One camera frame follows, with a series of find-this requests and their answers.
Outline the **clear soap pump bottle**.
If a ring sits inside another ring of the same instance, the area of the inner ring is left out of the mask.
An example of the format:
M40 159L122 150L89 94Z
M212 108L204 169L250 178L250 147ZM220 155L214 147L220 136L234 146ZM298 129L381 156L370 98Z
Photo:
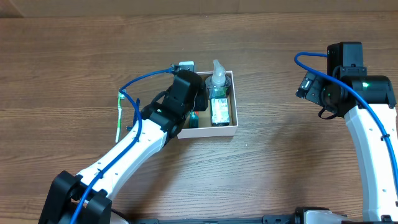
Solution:
M213 74L205 80L208 99L227 98L231 84L231 78L226 75L224 66L218 60L214 60Z

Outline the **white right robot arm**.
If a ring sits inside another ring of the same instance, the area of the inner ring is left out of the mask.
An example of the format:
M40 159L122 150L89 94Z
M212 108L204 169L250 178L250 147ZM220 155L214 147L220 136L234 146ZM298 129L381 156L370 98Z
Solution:
M331 44L327 72L306 70L296 95L321 106L319 117L343 118L358 158L363 188L363 223L397 223L397 100L390 79L368 75L360 42Z

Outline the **green white soap packet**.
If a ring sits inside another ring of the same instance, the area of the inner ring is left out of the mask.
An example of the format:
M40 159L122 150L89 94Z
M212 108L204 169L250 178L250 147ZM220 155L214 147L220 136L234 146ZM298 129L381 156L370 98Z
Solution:
M230 122L227 98L211 99L211 123L213 126L228 126Z

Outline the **red green toothpaste tube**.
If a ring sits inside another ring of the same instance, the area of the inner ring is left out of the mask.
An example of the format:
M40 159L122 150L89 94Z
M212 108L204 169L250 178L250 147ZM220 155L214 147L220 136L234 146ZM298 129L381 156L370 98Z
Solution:
M190 113L190 121L189 121L189 128L198 128L198 112L192 111Z

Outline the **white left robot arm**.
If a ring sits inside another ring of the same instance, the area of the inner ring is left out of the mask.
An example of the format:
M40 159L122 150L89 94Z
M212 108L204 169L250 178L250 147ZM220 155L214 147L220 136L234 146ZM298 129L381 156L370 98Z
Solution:
M153 101L142 110L133 102L133 128L94 164L76 175L64 170L54 178L39 223L126 223L112 209L114 198L148 158L178 135L202 92L202 77L180 70L163 102Z

